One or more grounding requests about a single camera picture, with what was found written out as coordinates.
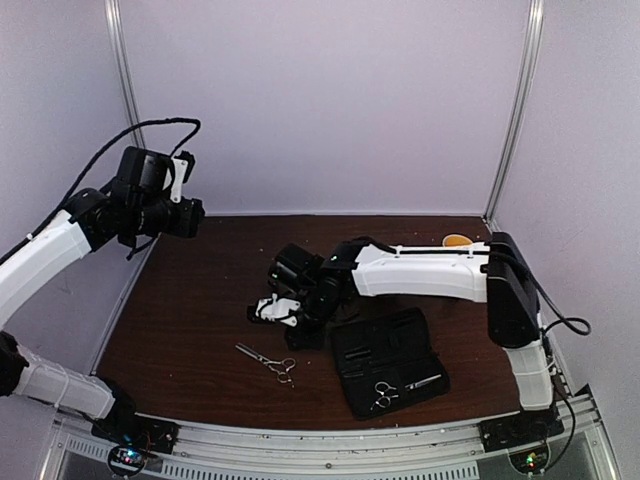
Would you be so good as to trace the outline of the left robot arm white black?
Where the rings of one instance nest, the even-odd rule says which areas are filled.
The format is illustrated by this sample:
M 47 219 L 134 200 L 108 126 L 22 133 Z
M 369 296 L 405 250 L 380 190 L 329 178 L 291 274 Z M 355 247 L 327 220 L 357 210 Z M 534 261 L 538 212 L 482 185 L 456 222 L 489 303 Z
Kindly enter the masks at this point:
M 112 240 L 136 255 L 142 249 L 139 237 L 195 237 L 204 218 L 203 204 L 182 193 L 195 164 L 187 151 L 161 154 L 126 148 L 106 185 L 72 194 L 41 231 L 2 260 L 1 323 L 7 325 L 51 280 Z M 116 387 L 36 355 L 7 331 L 1 333 L 1 394 L 33 398 L 103 421 L 123 444 L 137 442 L 144 433 L 142 419 Z

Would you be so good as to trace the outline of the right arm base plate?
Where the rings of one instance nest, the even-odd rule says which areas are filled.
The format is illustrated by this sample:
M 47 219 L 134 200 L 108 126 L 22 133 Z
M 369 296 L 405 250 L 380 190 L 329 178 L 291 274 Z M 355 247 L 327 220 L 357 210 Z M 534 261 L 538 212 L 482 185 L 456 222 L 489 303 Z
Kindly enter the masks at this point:
M 519 412 L 481 421 L 480 437 L 486 453 L 540 442 L 562 434 L 564 424 L 555 414 Z

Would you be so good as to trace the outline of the black tool case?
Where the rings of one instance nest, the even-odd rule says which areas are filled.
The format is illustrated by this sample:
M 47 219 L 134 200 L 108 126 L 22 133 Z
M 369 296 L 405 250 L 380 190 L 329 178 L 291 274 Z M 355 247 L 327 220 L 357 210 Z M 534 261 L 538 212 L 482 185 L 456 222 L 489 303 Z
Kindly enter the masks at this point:
M 334 328 L 329 335 L 347 405 L 370 420 L 447 394 L 448 372 L 418 308 Z

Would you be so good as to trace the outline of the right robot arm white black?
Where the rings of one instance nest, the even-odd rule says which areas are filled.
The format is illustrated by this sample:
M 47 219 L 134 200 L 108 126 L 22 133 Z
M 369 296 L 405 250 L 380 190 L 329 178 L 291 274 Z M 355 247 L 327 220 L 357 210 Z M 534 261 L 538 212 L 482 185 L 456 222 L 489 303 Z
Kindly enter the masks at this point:
M 519 440 L 535 440 L 551 424 L 553 386 L 535 279 L 511 236 L 498 232 L 468 246 L 391 246 L 371 237 L 340 243 L 328 257 L 296 244 L 269 269 L 272 293 L 254 307 L 256 320 L 283 323 L 305 344 L 350 296 L 435 296 L 483 303 L 488 335 L 506 353 L 523 412 Z

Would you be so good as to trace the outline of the silver thinning scissors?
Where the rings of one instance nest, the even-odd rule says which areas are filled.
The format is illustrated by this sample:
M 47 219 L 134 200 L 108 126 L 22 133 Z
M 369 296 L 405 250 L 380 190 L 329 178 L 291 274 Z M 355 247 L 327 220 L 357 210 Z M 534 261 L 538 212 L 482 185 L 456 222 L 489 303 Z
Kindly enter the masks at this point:
M 291 376 L 291 371 L 297 365 L 297 361 L 294 358 L 287 357 L 281 360 L 273 360 L 242 343 L 237 343 L 235 349 L 273 372 L 280 384 L 290 385 L 291 387 L 294 386 L 294 381 Z

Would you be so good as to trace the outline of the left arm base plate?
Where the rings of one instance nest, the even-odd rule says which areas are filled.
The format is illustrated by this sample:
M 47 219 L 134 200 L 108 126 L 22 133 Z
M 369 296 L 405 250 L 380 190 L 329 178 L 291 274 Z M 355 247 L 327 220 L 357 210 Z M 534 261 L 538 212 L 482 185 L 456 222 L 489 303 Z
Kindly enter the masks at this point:
M 139 415 L 133 417 L 132 425 L 126 426 L 117 426 L 107 419 L 89 419 L 89 422 L 93 436 L 151 454 L 172 454 L 179 433 L 175 422 Z

